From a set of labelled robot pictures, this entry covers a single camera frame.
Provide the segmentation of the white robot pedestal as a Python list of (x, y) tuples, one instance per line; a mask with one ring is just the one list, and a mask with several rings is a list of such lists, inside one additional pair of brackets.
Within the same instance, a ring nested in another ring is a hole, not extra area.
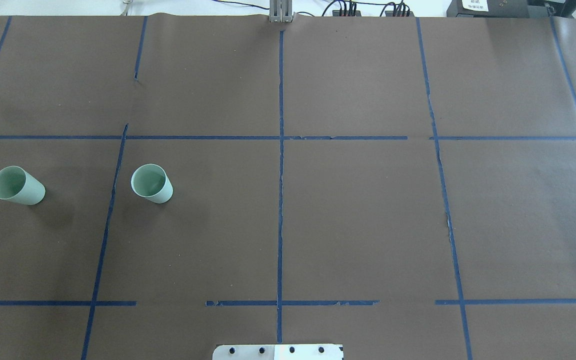
[(342, 344), (222, 344), (213, 360), (343, 360)]

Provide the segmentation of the mint green cup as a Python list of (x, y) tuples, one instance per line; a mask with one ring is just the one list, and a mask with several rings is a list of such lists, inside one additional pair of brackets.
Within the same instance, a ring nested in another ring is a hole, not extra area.
[(157, 164), (144, 164), (133, 172), (130, 186), (135, 194), (155, 204), (168, 202), (174, 187), (164, 168)]
[(33, 206), (46, 195), (45, 186), (20, 166), (0, 170), (0, 200)]

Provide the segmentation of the orange black power strip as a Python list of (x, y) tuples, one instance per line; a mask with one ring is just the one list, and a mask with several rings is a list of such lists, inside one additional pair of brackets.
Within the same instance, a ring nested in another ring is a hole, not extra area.
[(336, 1), (339, 9), (330, 10), (330, 14), (336, 18), (358, 18), (361, 17), (361, 11), (358, 9), (358, 3), (353, 1)]

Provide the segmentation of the brown paper table cover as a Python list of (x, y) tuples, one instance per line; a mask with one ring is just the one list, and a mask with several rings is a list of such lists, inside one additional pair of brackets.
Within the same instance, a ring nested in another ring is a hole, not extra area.
[(576, 360), (576, 19), (0, 16), (8, 166), (0, 360)]

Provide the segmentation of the black desktop computer box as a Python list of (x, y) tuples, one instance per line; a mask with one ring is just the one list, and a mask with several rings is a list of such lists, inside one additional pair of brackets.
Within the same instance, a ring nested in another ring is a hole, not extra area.
[(528, 0), (452, 0), (446, 9), (447, 18), (548, 18), (544, 6), (532, 5)]

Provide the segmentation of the aluminium frame post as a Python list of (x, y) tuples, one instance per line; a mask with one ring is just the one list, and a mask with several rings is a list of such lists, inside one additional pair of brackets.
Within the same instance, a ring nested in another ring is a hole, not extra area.
[(292, 23), (295, 18), (292, 0), (270, 0), (269, 21), (270, 23)]

